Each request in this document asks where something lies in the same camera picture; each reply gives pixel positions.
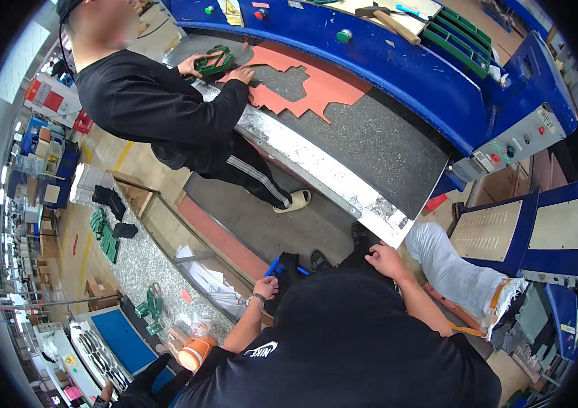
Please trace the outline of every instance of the white stripe on pants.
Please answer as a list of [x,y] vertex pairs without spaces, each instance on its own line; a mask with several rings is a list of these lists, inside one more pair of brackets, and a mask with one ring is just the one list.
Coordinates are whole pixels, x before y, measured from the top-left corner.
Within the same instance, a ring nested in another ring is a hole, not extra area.
[[262,183],[264,185],[264,187],[266,187],[266,189],[273,194],[273,196],[280,200],[284,205],[285,208],[289,208],[289,206],[291,205],[289,203],[289,200],[287,200],[287,198],[285,196],[283,196],[278,189],[275,188],[275,185],[273,185],[273,183],[271,183],[271,180],[269,180],[269,178],[260,173],[256,168],[254,168],[253,166],[251,166],[250,164],[244,162],[241,159],[238,159],[234,156],[230,156],[228,158],[228,160],[226,160],[226,163],[228,163],[229,165],[238,168],[239,170],[241,170],[242,172],[246,173],[247,175],[250,175],[252,178],[254,178],[255,180],[259,181],[260,183]]

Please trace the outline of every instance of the hammer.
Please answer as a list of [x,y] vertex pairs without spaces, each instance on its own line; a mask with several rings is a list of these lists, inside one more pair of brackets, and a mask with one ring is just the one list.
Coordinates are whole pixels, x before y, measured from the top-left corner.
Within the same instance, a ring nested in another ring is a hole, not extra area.
[[409,42],[411,45],[419,45],[420,38],[411,31],[409,31],[405,26],[400,24],[398,21],[392,19],[389,14],[391,10],[386,7],[380,7],[379,4],[373,2],[373,5],[370,7],[362,7],[357,8],[355,10],[355,17],[375,17],[376,19],[380,20],[384,23],[385,26],[388,26],[396,33],[401,35],[405,40]]

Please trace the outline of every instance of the wristwatch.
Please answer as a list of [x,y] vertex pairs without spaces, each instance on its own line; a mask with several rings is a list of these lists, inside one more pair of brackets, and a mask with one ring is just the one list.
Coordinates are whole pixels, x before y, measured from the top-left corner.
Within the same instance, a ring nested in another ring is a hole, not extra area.
[[246,307],[251,303],[252,298],[258,298],[261,301],[261,308],[264,308],[264,296],[259,293],[253,293],[248,299],[246,299]]

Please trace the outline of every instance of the nike logo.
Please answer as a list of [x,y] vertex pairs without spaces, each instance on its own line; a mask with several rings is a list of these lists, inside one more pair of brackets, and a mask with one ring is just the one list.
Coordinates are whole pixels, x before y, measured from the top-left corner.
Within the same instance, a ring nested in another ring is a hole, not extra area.
[[246,350],[243,355],[248,355],[248,357],[266,357],[271,354],[278,347],[277,341],[269,341],[260,347],[253,348],[251,350]]

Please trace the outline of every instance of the black cap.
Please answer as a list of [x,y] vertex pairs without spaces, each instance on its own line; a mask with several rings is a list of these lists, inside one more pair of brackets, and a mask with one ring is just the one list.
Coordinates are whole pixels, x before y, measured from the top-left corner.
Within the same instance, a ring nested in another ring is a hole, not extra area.
[[58,0],[55,7],[56,13],[60,16],[60,24],[69,22],[69,13],[81,4],[83,0]]

